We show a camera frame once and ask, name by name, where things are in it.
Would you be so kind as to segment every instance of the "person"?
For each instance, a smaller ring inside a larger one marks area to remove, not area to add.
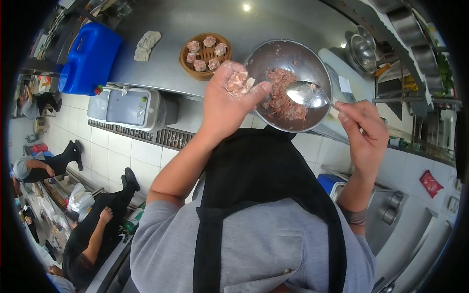
[[[239,128],[272,87],[261,82],[233,98],[225,85],[243,71],[232,61],[217,69],[199,131],[151,185],[130,251],[137,289],[371,292],[376,260],[364,224],[388,140],[376,107],[336,103],[355,172],[335,204],[291,143],[294,134]]]
[[[56,175],[65,174],[67,165],[70,162],[76,162],[78,170],[83,170],[81,153],[83,146],[78,141],[69,141],[63,153],[54,156],[44,156],[39,152],[35,157],[23,156],[13,164],[13,187],[18,190],[21,182],[38,182]]]
[[[124,172],[123,190],[96,195],[96,201],[89,214],[72,230],[62,255],[62,269],[55,265],[48,267],[48,275],[59,276],[69,282],[51,278],[52,282],[68,284],[69,288],[72,285],[74,288],[88,286],[119,244],[119,225],[127,213],[127,206],[134,193],[140,190],[133,171],[125,168]]]
[[[50,92],[33,95],[29,87],[26,87],[26,96],[27,98],[25,98],[24,95],[20,95],[16,102],[18,108],[21,109],[21,112],[28,117],[29,120],[41,117],[47,104],[51,105],[56,112],[59,112],[62,106],[62,99],[57,103],[53,94]]]

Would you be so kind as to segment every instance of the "hand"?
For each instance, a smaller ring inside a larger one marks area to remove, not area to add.
[[[218,67],[205,88],[204,121],[200,132],[207,134],[215,145],[233,134],[248,112],[255,110],[258,102],[272,89],[269,82],[261,82],[238,98],[228,95],[225,88],[228,79],[233,73],[243,71],[247,70],[242,64],[227,60]]]
[[[49,174],[49,176],[51,176],[51,177],[55,176],[55,171],[49,165],[47,165],[45,170],[47,171],[47,174]]]
[[[99,220],[103,223],[109,223],[109,221],[113,218],[113,210],[109,207],[105,207],[104,210],[101,212],[99,216]]]
[[[355,170],[362,178],[374,182],[389,139],[378,109],[367,100],[354,104],[336,102],[335,105],[340,110],[339,120],[350,142],[350,157]]]

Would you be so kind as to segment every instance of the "stainless steel counter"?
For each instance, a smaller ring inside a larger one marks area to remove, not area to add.
[[[148,61],[134,61],[137,42],[148,30],[159,31],[162,38]],[[223,35],[231,43],[232,60],[243,63],[269,39],[294,39],[317,52],[341,47],[347,30],[355,31],[356,26],[317,0],[297,0],[294,5],[288,0],[140,0],[116,28],[124,42],[109,82],[179,92],[202,101],[207,82],[193,79],[179,64],[181,48],[194,35]]]

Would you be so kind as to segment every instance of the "bamboo steamer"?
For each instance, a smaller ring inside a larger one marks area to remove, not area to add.
[[[206,37],[212,36],[217,39],[217,42],[210,48],[205,47],[204,45],[204,40]],[[197,55],[197,59],[205,61],[205,64],[207,65],[207,70],[203,72],[197,72],[194,68],[194,64],[192,63],[187,63],[186,62],[186,57],[187,54],[189,53],[189,49],[187,48],[187,44],[192,42],[192,41],[197,41],[200,43],[200,49],[198,51],[199,55]],[[215,46],[220,44],[220,43],[225,43],[227,45],[227,52],[221,56],[215,55]],[[213,73],[216,68],[213,70],[208,69],[208,61],[210,59],[216,58],[220,64],[223,63],[225,60],[230,60],[231,59],[231,45],[230,42],[223,36],[212,33],[212,32],[206,32],[203,34],[196,35],[195,37],[192,37],[190,40],[188,40],[185,44],[184,47],[181,49],[181,53],[179,54],[179,63],[182,65],[182,68],[193,78],[197,80],[202,80],[202,81],[207,81],[211,79],[213,76]]]

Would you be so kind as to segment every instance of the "metal spoon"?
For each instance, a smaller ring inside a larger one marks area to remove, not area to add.
[[[318,109],[330,104],[332,108],[339,110],[331,103],[324,89],[315,83],[304,81],[290,83],[286,88],[286,92],[290,99],[306,108]]]

